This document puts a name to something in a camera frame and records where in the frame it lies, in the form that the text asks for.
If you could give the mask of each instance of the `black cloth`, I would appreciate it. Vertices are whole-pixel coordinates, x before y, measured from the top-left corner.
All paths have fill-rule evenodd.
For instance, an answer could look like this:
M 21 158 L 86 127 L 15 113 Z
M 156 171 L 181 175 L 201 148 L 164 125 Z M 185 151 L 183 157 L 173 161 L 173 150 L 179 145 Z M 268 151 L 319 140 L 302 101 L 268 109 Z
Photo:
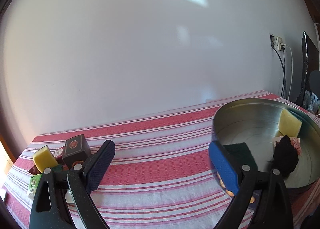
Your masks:
M 277 168 L 283 177 L 288 177 L 296 168 L 299 161 L 298 153 L 287 135 L 276 144 L 273 159 L 273 168 Z

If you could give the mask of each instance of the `dark blue textured gripper pad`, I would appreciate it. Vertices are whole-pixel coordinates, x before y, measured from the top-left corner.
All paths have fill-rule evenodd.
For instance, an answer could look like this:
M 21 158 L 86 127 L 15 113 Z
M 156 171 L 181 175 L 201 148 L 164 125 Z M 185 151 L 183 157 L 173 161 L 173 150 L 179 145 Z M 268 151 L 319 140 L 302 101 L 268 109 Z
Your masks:
M 214 142 L 209 144 L 209 157 L 219 173 L 226 189 L 236 195 L 239 191 L 237 173 Z
M 113 141 L 109 141 L 107 147 L 100 153 L 99 151 L 96 154 L 97 160 L 92 166 L 91 170 L 87 174 L 87 185 L 85 190 L 90 194 L 93 190 L 96 190 L 106 173 L 114 155 L 116 152 L 116 147 Z

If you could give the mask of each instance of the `black cable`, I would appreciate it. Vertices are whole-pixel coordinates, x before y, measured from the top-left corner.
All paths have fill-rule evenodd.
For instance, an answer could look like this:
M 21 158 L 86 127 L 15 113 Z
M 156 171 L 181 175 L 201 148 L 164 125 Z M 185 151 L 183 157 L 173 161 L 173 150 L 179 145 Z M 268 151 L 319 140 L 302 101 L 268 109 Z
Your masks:
M 283 56 L 283 60 L 284 60 L 283 66 L 284 66 L 284 72 L 285 72 L 285 58 L 284 58 L 284 56 Z M 284 97 L 284 86 L 285 86 L 285 84 L 284 84 L 284 77 L 283 77 L 283 79 L 282 79 L 281 97 Z
M 271 46 L 271 47 L 273 48 L 273 50 L 277 53 L 277 55 L 278 55 L 278 57 L 279 57 L 279 60 L 280 60 L 281 66 L 282 66 L 282 71 L 283 71 L 284 83 L 286 84 L 286 81 L 285 81 L 285 72 L 284 72 L 284 66 L 283 66 L 283 63 L 282 63 L 282 59 L 281 59 L 278 51 L 276 51 L 276 49 L 275 49 L 273 46 Z
M 284 61 L 284 72 L 285 72 L 285 56 L 284 56 L 284 47 L 283 47 L 283 61 Z M 285 99 L 288 99 L 288 94 L 287 94 L 287 82 L 285 81 L 285 75 L 283 77 L 284 80 L 284 88 L 285 88 Z

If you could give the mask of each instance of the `small box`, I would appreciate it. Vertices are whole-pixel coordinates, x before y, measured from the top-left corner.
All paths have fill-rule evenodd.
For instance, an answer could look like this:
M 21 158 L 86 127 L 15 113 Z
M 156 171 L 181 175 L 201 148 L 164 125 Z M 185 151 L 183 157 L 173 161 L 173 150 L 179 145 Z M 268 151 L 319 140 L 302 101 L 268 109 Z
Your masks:
M 41 175 L 42 174 L 31 176 L 28 191 L 27 191 L 28 198 L 34 199 L 35 194 L 36 194 L 36 189 L 37 189 L 39 181 L 41 179 Z
M 37 166 L 34 164 L 31 169 L 28 170 L 28 173 L 31 175 L 38 175 L 41 174 L 41 172 L 38 170 Z
M 90 156 L 90 147 L 84 135 L 66 140 L 62 160 L 71 169 L 75 164 L 83 163 Z
M 54 158 L 57 160 L 58 164 L 64 165 L 64 161 L 62 160 L 63 152 L 66 146 L 61 147 L 58 150 L 55 150 L 53 153 Z

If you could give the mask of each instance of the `yellow sponge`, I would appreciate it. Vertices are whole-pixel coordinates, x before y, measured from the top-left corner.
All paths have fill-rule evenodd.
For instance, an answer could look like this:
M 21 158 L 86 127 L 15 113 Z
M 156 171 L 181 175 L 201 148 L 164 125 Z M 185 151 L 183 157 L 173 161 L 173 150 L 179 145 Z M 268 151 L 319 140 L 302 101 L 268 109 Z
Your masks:
M 58 165 L 47 145 L 33 154 L 33 162 L 41 173 L 46 168 L 53 168 Z
M 279 120 L 279 131 L 289 137 L 297 137 L 302 121 L 292 115 L 287 109 L 281 111 Z

